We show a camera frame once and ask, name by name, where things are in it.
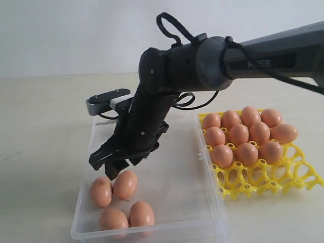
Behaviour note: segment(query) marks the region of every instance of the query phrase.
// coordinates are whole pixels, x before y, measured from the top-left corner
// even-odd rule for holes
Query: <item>table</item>
[[[134,93],[137,85],[135,73],[0,81],[1,242],[75,242],[70,229],[92,125],[85,100],[117,88]],[[197,92],[195,104],[211,95]],[[278,109],[286,123],[298,127],[295,143],[324,177],[323,101],[321,95],[273,79],[240,79],[192,113],[248,105]],[[178,112],[172,109],[169,115]],[[225,200],[229,242],[324,242],[323,192],[315,186],[287,195]]]

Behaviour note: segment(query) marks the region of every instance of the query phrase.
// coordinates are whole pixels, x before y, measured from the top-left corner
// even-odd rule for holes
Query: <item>yellow egg tray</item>
[[[208,113],[199,114],[200,124]],[[224,133],[228,133],[226,128],[222,128]],[[235,146],[232,143],[227,144],[232,150]],[[212,170],[216,173],[218,191],[223,197],[230,196],[236,199],[241,193],[247,198],[256,192],[262,195],[266,190],[276,194],[279,191],[287,193],[291,188],[311,190],[315,185],[324,187],[323,179],[316,173],[315,169],[305,161],[303,151],[294,143],[282,144],[283,154],[281,159],[268,164],[266,160],[259,159],[251,166],[244,166],[241,162],[235,161],[230,167],[222,169],[216,164],[212,165]]]

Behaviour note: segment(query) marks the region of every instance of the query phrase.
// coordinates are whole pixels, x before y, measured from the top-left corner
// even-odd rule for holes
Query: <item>black robotic arm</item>
[[[190,43],[183,45],[169,33],[162,18]],[[324,94],[324,22],[238,44],[231,37],[192,36],[167,13],[156,21],[176,42],[168,50],[149,48],[142,54],[134,97],[121,89],[87,100],[90,115],[112,109],[118,113],[114,134],[89,159],[95,170],[105,164],[111,180],[129,166],[126,159],[137,165],[158,149],[158,140],[169,127],[164,119],[171,107],[181,107],[177,102],[182,92],[216,91],[215,98],[234,79],[273,77]],[[289,77],[311,77],[318,86]]]

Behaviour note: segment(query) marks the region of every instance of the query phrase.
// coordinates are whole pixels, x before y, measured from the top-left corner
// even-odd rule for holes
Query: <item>plastic box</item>
[[[89,153],[97,150],[113,133],[115,124],[94,118]],[[170,125],[159,140],[160,147],[137,166],[135,195],[129,201],[113,199],[111,205],[127,216],[138,200],[148,202],[155,215],[155,225],[124,230],[100,231],[101,209],[89,199],[91,183],[104,174],[85,165],[86,175],[80,187],[71,234],[83,243],[107,242],[227,242],[227,221],[223,199],[216,192],[215,173],[205,148],[197,116],[178,116],[166,120]],[[116,239],[120,234],[123,239]]]

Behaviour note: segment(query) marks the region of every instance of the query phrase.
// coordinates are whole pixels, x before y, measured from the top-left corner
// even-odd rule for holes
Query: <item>brown egg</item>
[[[205,140],[207,145],[214,148],[219,144],[225,144],[225,134],[220,128],[211,127],[205,133]]]
[[[270,129],[266,123],[261,121],[254,123],[250,129],[250,140],[255,141],[259,146],[269,140],[270,138]]]
[[[224,112],[221,117],[221,125],[230,130],[234,125],[239,124],[239,115],[233,110]]]
[[[248,128],[250,128],[254,123],[261,121],[260,113],[256,108],[251,106],[247,106],[242,110],[240,118],[242,124]]]
[[[291,143],[298,136],[298,130],[289,124],[279,124],[271,129],[271,138],[276,139],[281,144]]]
[[[253,165],[258,160],[258,149],[250,143],[243,143],[235,150],[235,159],[245,166]]]
[[[265,159],[268,164],[273,164],[281,159],[283,149],[279,143],[267,141],[259,147],[258,152],[259,158]]]
[[[126,215],[119,209],[108,207],[102,212],[99,220],[101,230],[126,229],[129,227]],[[123,238],[126,235],[118,235],[116,238]]]
[[[106,176],[98,177],[90,187],[90,200],[92,204],[99,208],[105,208],[111,203],[112,186]]]
[[[220,144],[210,152],[211,160],[220,168],[227,168],[233,163],[233,151],[226,145]]]
[[[211,127],[219,128],[221,126],[221,117],[217,113],[209,113],[204,117],[201,123],[201,128],[206,130]]]
[[[249,129],[242,125],[234,125],[228,133],[228,141],[238,147],[242,143],[247,143],[249,140]]]
[[[130,198],[137,186],[137,176],[132,171],[121,172],[114,184],[113,184],[113,193],[120,199],[125,200]]]
[[[154,225],[155,219],[151,206],[144,201],[136,202],[130,209],[129,220],[131,227]]]
[[[282,116],[274,109],[265,109],[261,112],[261,121],[266,123],[268,127],[273,128],[282,123]]]

